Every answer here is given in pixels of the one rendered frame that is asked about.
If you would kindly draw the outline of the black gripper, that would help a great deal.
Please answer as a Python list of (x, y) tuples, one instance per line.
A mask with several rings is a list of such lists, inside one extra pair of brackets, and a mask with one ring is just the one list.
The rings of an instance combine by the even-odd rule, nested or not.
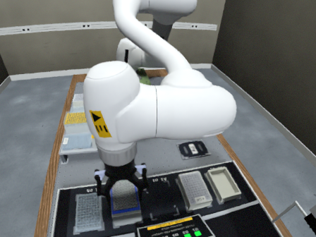
[[(139, 201), (142, 201), (142, 193), (146, 188), (149, 188), (145, 163), (142, 163), (140, 166), (136, 166), (134, 158), (131, 162), (123, 166), (110, 166), (104, 163), (104, 167), (105, 168), (103, 171), (95, 169), (95, 180), (97, 182), (97, 196), (102, 196), (103, 198), (106, 198), (109, 207), (111, 206), (111, 198), (109, 192), (113, 185), (115, 185), (117, 181), (121, 180), (128, 180), (136, 188), (138, 188)], [(136, 171), (141, 174), (144, 183), (134, 174)], [(102, 178), (104, 178), (104, 175), (109, 178), (102, 188)]]

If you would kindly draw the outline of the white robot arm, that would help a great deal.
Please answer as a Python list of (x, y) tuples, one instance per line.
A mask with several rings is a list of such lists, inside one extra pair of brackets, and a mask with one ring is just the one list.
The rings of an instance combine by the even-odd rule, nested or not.
[[(123, 166), (135, 158), (138, 140), (223, 133), (236, 117), (232, 94), (193, 70), (166, 42), (173, 23), (193, 13), (197, 0), (113, 0), (112, 5), (126, 38), (118, 44), (117, 61), (93, 66), (83, 84), (85, 118), (99, 158)], [(154, 14), (152, 30), (136, 19), (138, 13)], [(140, 67), (165, 68), (168, 75), (160, 86), (144, 85)]]

